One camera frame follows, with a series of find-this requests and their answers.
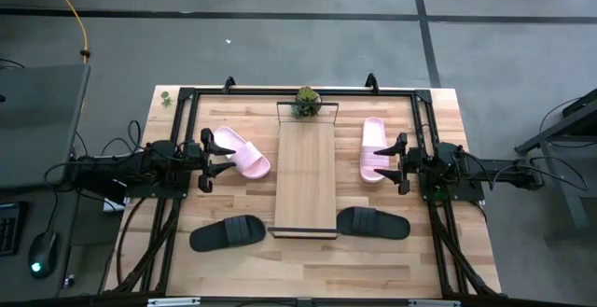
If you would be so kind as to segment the grey computer case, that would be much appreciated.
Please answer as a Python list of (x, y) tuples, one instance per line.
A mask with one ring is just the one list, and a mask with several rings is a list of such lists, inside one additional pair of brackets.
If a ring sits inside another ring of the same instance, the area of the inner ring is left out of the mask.
[(89, 77), (84, 64), (0, 70), (0, 189), (64, 180)]

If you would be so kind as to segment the potted succulent plant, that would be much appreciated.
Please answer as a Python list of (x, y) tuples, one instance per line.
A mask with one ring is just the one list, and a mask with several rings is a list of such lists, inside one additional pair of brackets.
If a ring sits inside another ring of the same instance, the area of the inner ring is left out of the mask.
[(319, 113), (321, 103), (319, 93), (311, 87), (301, 87), (295, 97), (295, 103), (291, 105), (291, 113), (296, 119), (313, 117)]

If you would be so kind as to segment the silver metal bracket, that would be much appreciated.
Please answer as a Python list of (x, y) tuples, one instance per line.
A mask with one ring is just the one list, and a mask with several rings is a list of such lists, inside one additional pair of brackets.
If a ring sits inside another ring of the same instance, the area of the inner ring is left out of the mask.
[(200, 297), (159, 298), (147, 301), (146, 307), (200, 307)]
[(409, 300), (409, 307), (462, 307), (458, 300), (431, 300), (413, 299)]

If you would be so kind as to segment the black frame table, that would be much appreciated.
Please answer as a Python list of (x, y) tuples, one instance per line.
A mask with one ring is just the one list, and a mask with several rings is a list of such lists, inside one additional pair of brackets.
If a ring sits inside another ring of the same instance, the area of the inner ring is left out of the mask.
[(520, 156), (526, 156), (534, 149), (540, 149), (542, 156), (532, 160), (543, 160), (547, 166), (544, 175), (549, 176), (563, 196), (573, 227), (563, 235), (592, 235), (592, 226), (582, 204), (583, 199), (597, 199), (590, 195), (590, 188), (583, 176), (568, 162), (551, 151), (553, 147), (576, 149), (597, 147), (597, 89), (561, 103), (550, 110), (542, 119), (538, 134), (514, 147)]

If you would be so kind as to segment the black computer mouse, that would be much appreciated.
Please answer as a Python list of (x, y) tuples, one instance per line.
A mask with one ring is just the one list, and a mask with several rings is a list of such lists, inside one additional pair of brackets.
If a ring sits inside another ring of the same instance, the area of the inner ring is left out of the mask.
[(35, 279), (50, 276), (57, 265), (59, 234), (48, 230), (34, 237), (28, 255), (29, 271)]

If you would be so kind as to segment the black aluminium rig frame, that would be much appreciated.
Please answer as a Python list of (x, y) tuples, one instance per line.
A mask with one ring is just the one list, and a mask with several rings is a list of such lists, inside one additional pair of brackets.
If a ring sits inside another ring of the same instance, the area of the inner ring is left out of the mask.
[[(175, 115), (175, 101), (181, 88), (156, 86), (145, 126), (144, 141), (169, 139)], [(428, 209), (418, 190), (416, 175), (409, 175), (411, 192), (397, 194), (396, 186), (384, 179), (368, 184), (359, 176), (362, 124), (367, 117), (383, 119), (388, 143), (405, 132), (409, 146), (417, 144), (414, 131), (423, 130), (431, 151), (430, 129), (414, 125), (411, 98), (417, 100), (421, 123), (426, 100), (431, 101), (437, 120), (438, 139), (467, 147), (465, 130), (454, 89), (323, 88), (331, 92), (325, 101), (339, 103), (335, 124), (336, 204), (341, 210), (352, 206), (373, 207), (405, 217), (410, 236), (401, 241), (339, 236), (336, 240), (276, 239), (267, 234), (257, 244), (206, 253), (189, 246), (190, 233), (204, 225), (239, 215), (258, 216), (269, 226), (274, 221), (276, 165), (279, 123), (276, 102), (292, 100), (297, 87), (232, 86), (228, 93), (216, 86), (200, 90), (195, 135), (200, 128), (226, 125), (255, 146), (271, 162), (263, 178), (249, 180), (234, 169), (214, 182), (214, 192), (197, 189), (197, 174), (190, 180), (187, 198), (181, 202), (174, 236), (167, 283), (159, 286), (163, 246), (154, 260), (153, 271), (140, 285), (160, 289), (169, 296), (221, 297), (308, 297), (308, 298), (439, 298), (434, 241)], [(161, 105), (160, 94), (168, 91), (173, 100)], [(452, 205), (460, 246), (482, 280), (501, 291), (493, 251), (481, 211), (467, 202)]]

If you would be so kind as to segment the dark grey desk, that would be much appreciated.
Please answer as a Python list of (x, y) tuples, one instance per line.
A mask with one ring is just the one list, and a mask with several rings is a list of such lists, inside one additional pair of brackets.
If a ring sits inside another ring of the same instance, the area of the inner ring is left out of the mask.
[[(89, 295), (104, 283), (120, 215), (106, 213), (90, 193), (54, 195), (47, 188), (0, 190), (0, 203), (24, 202), (18, 251), (0, 257), (0, 302)], [(30, 274), (29, 249), (38, 234), (58, 234), (56, 269), (43, 279)]]

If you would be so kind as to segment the black keyboard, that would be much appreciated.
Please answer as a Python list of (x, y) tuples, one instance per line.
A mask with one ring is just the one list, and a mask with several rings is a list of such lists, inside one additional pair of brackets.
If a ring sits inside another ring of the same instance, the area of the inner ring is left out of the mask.
[(22, 223), (21, 202), (0, 204), (0, 257), (18, 252)]

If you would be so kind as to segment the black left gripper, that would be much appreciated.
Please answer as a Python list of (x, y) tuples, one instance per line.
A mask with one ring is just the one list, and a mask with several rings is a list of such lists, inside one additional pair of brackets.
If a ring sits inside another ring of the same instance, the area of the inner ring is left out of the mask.
[(212, 178), (216, 178), (228, 168), (236, 166), (235, 162), (211, 162), (210, 154), (225, 156), (236, 153), (233, 149), (220, 147), (213, 139), (212, 131), (209, 128), (203, 128), (200, 134), (200, 142), (190, 139), (185, 144), (185, 154), (193, 165), (193, 169), (201, 170), (198, 187), (204, 193), (213, 191)]

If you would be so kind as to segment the white paper sheet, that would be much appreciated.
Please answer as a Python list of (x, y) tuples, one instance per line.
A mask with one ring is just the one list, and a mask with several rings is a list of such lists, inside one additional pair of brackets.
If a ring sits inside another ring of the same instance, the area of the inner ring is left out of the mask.
[(117, 180), (112, 180), (103, 191), (105, 212), (123, 211), (130, 203), (130, 197), (127, 194), (127, 186)]

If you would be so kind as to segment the black slide sandal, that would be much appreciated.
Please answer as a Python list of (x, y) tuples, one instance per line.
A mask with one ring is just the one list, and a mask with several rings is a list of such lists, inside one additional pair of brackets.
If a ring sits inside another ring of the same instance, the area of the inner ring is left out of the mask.
[(191, 232), (189, 245), (196, 252), (209, 252), (256, 244), (265, 235), (265, 224), (258, 217), (232, 216)]
[(341, 234), (404, 240), (410, 236), (410, 223), (402, 217), (372, 207), (353, 206), (337, 214), (337, 228)]

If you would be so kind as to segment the wooden shelf with black frame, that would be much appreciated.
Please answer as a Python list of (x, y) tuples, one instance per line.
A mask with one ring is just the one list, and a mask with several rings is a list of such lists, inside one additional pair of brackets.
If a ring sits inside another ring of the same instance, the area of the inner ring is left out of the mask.
[(296, 119), (295, 102), (278, 102), (279, 122), (274, 221), (276, 239), (335, 240), (335, 123), (337, 102), (322, 102), (316, 116)]

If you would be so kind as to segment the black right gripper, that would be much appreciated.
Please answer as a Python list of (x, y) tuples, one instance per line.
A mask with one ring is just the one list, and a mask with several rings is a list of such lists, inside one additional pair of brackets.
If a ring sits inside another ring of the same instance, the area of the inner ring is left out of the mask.
[(399, 194), (410, 192), (410, 182), (407, 174), (416, 174), (419, 176), (421, 193), (430, 194), (436, 181), (434, 160), (428, 156), (423, 148), (407, 148), (407, 143), (407, 134), (400, 133), (393, 146), (374, 151), (374, 154), (378, 156), (399, 155), (398, 170), (376, 168), (375, 172), (388, 178), (394, 184), (398, 184)]

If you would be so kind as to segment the pink slide sandal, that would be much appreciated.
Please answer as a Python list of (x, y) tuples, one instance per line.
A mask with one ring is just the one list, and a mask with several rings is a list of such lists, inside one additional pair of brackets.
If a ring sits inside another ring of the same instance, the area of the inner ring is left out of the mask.
[(235, 163), (236, 170), (248, 179), (259, 179), (269, 173), (270, 161), (250, 141), (246, 141), (230, 127), (222, 126), (214, 131), (215, 143), (234, 150), (226, 158)]
[(384, 179), (384, 176), (377, 173), (376, 169), (387, 168), (390, 164), (389, 157), (376, 155), (375, 151), (386, 148), (383, 120), (375, 117), (366, 118), (363, 123), (359, 165), (360, 176), (365, 182), (378, 183)]

